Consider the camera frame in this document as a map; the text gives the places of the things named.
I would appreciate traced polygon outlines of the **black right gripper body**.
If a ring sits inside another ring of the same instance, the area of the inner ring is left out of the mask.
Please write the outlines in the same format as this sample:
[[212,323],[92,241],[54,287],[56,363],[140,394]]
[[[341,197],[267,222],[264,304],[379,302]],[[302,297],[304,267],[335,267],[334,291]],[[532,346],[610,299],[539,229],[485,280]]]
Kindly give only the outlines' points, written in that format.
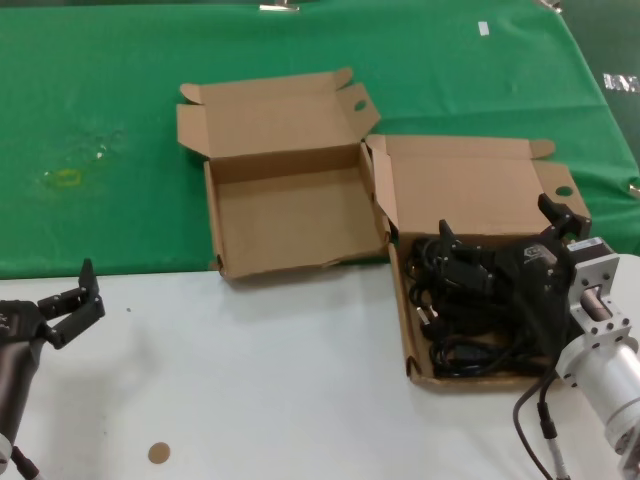
[[552,361],[567,341],[572,266],[556,232],[508,238],[494,252],[493,294],[535,335]]

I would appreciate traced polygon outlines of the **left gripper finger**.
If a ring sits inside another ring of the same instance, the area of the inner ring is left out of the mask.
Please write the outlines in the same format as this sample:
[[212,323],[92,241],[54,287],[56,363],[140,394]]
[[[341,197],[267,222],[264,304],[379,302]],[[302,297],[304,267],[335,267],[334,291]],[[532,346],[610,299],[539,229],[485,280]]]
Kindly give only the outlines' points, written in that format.
[[97,276],[90,259],[85,259],[74,289],[37,302],[44,317],[43,338],[62,349],[98,320],[105,316],[105,308]]

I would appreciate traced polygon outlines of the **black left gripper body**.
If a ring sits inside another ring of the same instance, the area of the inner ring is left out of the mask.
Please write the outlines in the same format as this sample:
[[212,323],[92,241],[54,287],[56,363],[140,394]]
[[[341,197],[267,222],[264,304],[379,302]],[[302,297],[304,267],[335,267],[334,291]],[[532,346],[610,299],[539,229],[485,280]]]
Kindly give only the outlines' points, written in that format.
[[16,436],[44,344],[44,317],[29,301],[1,302],[1,434]]

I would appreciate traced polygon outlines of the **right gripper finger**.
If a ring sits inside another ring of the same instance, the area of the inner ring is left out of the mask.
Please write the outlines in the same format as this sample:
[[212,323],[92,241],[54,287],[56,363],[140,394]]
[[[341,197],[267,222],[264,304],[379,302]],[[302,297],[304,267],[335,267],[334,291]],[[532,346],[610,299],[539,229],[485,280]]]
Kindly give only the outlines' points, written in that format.
[[592,222],[590,218],[575,213],[568,205],[554,202],[547,194],[541,194],[538,208],[549,222],[549,226],[538,236],[543,245],[568,245],[589,237]]
[[496,250],[463,244],[449,224],[439,221],[439,271],[444,280],[470,291],[492,291]]

